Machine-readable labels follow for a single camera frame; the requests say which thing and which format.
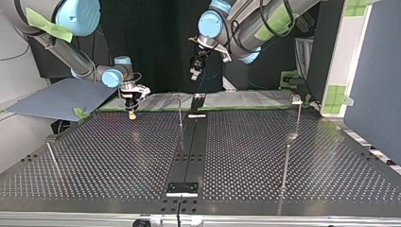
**vertical metal post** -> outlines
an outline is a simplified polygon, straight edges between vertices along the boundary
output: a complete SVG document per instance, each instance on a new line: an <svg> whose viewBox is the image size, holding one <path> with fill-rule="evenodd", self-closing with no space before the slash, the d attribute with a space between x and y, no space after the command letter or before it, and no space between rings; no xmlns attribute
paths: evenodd
<svg viewBox="0 0 401 227"><path fill-rule="evenodd" d="M181 94L178 94L178 113L180 115L180 126L183 126L183 113L181 110Z"/></svg>
<svg viewBox="0 0 401 227"><path fill-rule="evenodd" d="M298 129L300 127L300 120L301 120L301 109L302 109L302 103L299 104L299 109L298 109L298 118L297 118L297 129L295 133L298 135Z"/></svg>
<svg viewBox="0 0 401 227"><path fill-rule="evenodd" d="M287 173L288 173L288 161L289 161L289 151L291 150L291 145L287 144L286 147L286 159L284 160L284 172L283 172L283 181L281 183L281 190L286 190L286 181L287 181Z"/></svg>

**black backdrop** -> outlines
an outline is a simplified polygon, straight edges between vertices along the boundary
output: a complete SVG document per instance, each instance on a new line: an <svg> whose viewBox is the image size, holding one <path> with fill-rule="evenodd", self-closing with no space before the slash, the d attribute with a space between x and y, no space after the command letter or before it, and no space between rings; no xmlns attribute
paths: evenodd
<svg viewBox="0 0 401 227"><path fill-rule="evenodd" d="M143 74L140 82L153 93L218 92L222 90L222 74L240 90L276 89L281 72L296 69L293 39L313 36L316 28L302 33L295 27L288 37L274 41L250 65L235 59L223 64L215 51L207 61L206 75L192 81L189 61L194 44L187 39L197 33L198 20L210 0L100 0L100 3L99 32L75 38L73 44L96 64L108 64L108 55L132 57L135 70ZM309 14L317 21L319 4ZM37 42L32 39L30 42L41 77L71 77L68 67Z"/></svg>
<svg viewBox="0 0 401 227"><path fill-rule="evenodd" d="M221 76L194 82L189 60L198 20L210 0L101 0L101 26L112 57L129 55L141 83L152 92L217 92ZM221 70L219 53L206 66L206 78Z"/></svg>

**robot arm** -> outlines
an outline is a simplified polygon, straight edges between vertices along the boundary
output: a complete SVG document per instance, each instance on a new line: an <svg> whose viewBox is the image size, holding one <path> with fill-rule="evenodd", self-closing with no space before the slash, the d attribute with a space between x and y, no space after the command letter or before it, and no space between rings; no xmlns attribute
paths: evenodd
<svg viewBox="0 0 401 227"><path fill-rule="evenodd" d="M70 67L75 78L102 81L111 88L119 87L126 99L130 118L136 118L138 102L145 100L150 89L136 84L139 79L135 79L131 59L117 57L114 66L95 66L85 53L70 43L30 26L26 18L27 8L33 9L54 24L69 27L75 36L88 36L96 31L100 21L98 0L1 0L0 10L17 29L35 38Z"/></svg>
<svg viewBox="0 0 401 227"><path fill-rule="evenodd" d="M191 59L192 79L205 67L214 50L224 62L234 56L252 63L261 46L274 36L284 36L294 20L320 0L212 0L198 23L198 46Z"/></svg>

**white wall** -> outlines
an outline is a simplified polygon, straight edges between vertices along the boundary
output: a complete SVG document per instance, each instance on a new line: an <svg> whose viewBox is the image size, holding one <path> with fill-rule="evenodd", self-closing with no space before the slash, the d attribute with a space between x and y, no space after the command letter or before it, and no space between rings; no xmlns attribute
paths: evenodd
<svg viewBox="0 0 401 227"><path fill-rule="evenodd" d="M369 22L372 5L368 6L364 16L342 17L340 30L327 77L323 106L329 85L346 86L345 94L351 94L351 88L357 71L357 63ZM342 105L339 114L323 113L325 117L344 117L346 105Z"/></svg>
<svg viewBox="0 0 401 227"><path fill-rule="evenodd" d="M30 48L17 59L1 61L24 53L27 47L27 42L0 11L0 111L46 86ZM53 121L0 113L0 172L39 148L51 134L49 124Z"/></svg>

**perforated metal surface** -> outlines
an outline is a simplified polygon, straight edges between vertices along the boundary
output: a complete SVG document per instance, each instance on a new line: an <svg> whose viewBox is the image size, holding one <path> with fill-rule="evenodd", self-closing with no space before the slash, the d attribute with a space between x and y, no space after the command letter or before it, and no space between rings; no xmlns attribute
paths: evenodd
<svg viewBox="0 0 401 227"><path fill-rule="evenodd" d="M0 184L3 198L159 200L181 138L177 113L100 113Z"/></svg>
<svg viewBox="0 0 401 227"><path fill-rule="evenodd" d="M295 132L297 113L213 112L208 117L202 198L279 201L286 141ZM345 139L334 124L303 110L284 200L401 205L399 179L383 173L386 166Z"/></svg>

